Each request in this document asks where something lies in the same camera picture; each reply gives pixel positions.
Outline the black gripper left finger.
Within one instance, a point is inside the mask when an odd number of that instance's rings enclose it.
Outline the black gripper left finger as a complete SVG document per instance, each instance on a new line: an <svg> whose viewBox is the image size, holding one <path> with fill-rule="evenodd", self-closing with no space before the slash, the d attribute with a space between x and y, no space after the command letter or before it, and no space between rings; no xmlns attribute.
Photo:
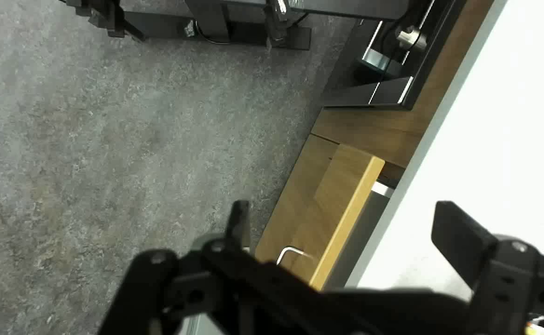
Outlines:
<svg viewBox="0 0 544 335"><path fill-rule="evenodd" d="M251 202L246 198L238 198L231 206L231 213L227 217L227 226L223 237L236 247L249 245L249 210Z"/></svg>

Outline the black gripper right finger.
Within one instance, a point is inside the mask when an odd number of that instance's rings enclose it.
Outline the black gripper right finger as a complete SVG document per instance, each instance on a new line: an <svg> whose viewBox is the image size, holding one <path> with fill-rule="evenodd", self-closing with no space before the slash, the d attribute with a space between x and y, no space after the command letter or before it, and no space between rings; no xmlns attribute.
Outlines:
<svg viewBox="0 0 544 335"><path fill-rule="evenodd" d="M454 200L436 202L430 239L471 290L495 288L491 260L499 239Z"/></svg>

